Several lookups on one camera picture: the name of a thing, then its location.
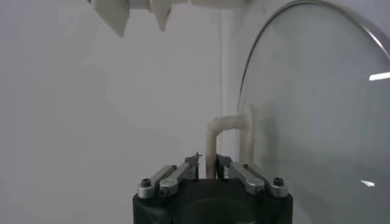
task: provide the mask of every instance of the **metal clamp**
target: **metal clamp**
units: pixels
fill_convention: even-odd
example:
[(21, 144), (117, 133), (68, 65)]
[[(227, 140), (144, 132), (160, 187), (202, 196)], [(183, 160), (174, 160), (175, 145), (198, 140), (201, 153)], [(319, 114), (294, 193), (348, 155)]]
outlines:
[(253, 195), (265, 189), (265, 183), (262, 179), (253, 176), (238, 163), (230, 163), (229, 178), (238, 178), (245, 185), (245, 190)]
[(247, 167), (247, 170), (255, 175), (257, 178), (262, 179), (266, 183), (266, 188), (269, 193), (277, 198), (284, 198), (288, 195), (288, 188), (285, 184), (284, 180), (280, 177), (275, 177), (272, 183), (268, 182), (268, 180), (264, 177), (261, 172), (261, 169), (256, 165), (251, 165)]
[(139, 198), (152, 198), (154, 197), (159, 182), (175, 171), (176, 166), (164, 166), (157, 173), (155, 173), (150, 179), (143, 179), (138, 185), (138, 197)]
[(179, 184), (185, 178), (191, 178), (191, 165), (182, 163), (169, 177), (160, 181), (160, 196), (168, 197), (179, 191)]

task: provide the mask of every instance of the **metal rim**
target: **metal rim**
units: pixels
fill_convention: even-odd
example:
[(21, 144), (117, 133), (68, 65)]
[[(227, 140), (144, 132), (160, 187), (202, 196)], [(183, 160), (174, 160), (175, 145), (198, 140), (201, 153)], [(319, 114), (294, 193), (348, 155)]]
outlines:
[(271, 24), (271, 22), (273, 22), (273, 20), (278, 17), (280, 14), (282, 14), (283, 12), (289, 10), (290, 8), (293, 8), (295, 6), (299, 6), (299, 5), (318, 5), (318, 6), (322, 6), (322, 7), (326, 7), (328, 9), (332, 9), (332, 10), (335, 10), (337, 12), (339, 12), (340, 14), (342, 14), (343, 16), (345, 16), (349, 21), (351, 21), (352, 23), (354, 23), (355, 25), (357, 25), (366, 35), (368, 35), (368, 37), (375, 42), (375, 44), (379, 47), (379, 49), (385, 54), (386, 58), (388, 59), (388, 61), (390, 62), (390, 54), (389, 52), (386, 50), (386, 48), (384, 47), (384, 44), (382, 43), (382, 41), (380, 41), (380, 39), (373, 34), (373, 32), (362, 22), (362, 19), (359, 19), (357, 18), (356, 16), (352, 16), (350, 12), (348, 12), (347, 10), (341, 8), (340, 6), (337, 6), (337, 5), (334, 5), (332, 3), (329, 3), (329, 2), (324, 2), (324, 1), (315, 1), (315, 0), (297, 0), (297, 1), (293, 1), (293, 2), (290, 2), (290, 3), (287, 3), (285, 4), (284, 6), (280, 7), (276, 12), (274, 12), (271, 17), (268, 18), (268, 20), (265, 22), (264, 26), (261, 28), (261, 30), (259, 31), (258, 35), (256, 36), (256, 39), (255, 41), (253, 42), (253, 45), (250, 49), (250, 53), (249, 53), (249, 56), (247, 58), (247, 61), (246, 61), (246, 65), (245, 65), (245, 70), (244, 70), (244, 73), (243, 73), (243, 78), (241, 80), (241, 86), (240, 86), (240, 89), (239, 89), (239, 98), (238, 98), (238, 104), (237, 104), (237, 111), (239, 112), (239, 104), (241, 102), (241, 97), (243, 96), (243, 86), (244, 86), (244, 81), (245, 81), (245, 78), (246, 78), (246, 74), (247, 74), (247, 70), (248, 70), (248, 67), (249, 67), (249, 63), (252, 59), (252, 55), (253, 55), (253, 52), (257, 46), (257, 43), (259, 41), (259, 39), (261, 38), (261, 36), (263, 35), (264, 31), (268, 28), (268, 26)]

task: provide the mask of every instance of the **white plastic part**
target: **white plastic part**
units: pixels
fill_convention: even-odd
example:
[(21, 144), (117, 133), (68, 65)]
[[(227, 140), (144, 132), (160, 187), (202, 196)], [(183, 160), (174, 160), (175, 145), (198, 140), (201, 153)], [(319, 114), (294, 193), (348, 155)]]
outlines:
[[(160, 30), (164, 32), (172, 5), (186, 2), (188, 0), (91, 0), (93, 9), (120, 37), (124, 35), (130, 9), (148, 9), (154, 13)], [(244, 0), (192, 0), (194, 5), (217, 9), (238, 7), (243, 2)]]
[(215, 179), (216, 177), (216, 138), (223, 131), (230, 129), (242, 129), (242, 140), (244, 148), (240, 149), (243, 161), (251, 161), (253, 158), (253, 108), (248, 105), (240, 116), (216, 117), (207, 125), (206, 136), (206, 177)]
[(188, 0), (149, 0), (151, 9), (156, 16), (158, 26), (162, 32), (165, 32), (166, 22), (171, 12), (172, 4), (186, 3)]
[(92, 0), (93, 9), (115, 31), (123, 37), (129, 18), (128, 0)]

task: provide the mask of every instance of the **hex bolt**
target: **hex bolt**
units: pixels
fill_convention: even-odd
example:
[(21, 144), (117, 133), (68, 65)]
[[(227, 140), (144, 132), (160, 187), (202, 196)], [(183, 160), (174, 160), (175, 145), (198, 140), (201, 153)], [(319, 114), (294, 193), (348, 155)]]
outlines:
[(150, 187), (151, 185), (151, 179), (145, 178), (141, 181), (141, 187)]
[(285, 181), (281, 177), (275, 177), (274, 178), (274, 185), (278, 186), (278, 187), (282, 187), (283, 185), (285, 185)]

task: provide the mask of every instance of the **glass dome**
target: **glass dome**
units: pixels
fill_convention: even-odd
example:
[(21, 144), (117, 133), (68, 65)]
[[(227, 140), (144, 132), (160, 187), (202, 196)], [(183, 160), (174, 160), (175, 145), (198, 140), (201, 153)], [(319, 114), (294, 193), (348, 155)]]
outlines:
[(254, 163), (285, 179), (294, 223), (390, 223), (390, 60), (367, 27), (291, 5), (249, 58), (239, 110), (255, 108)]

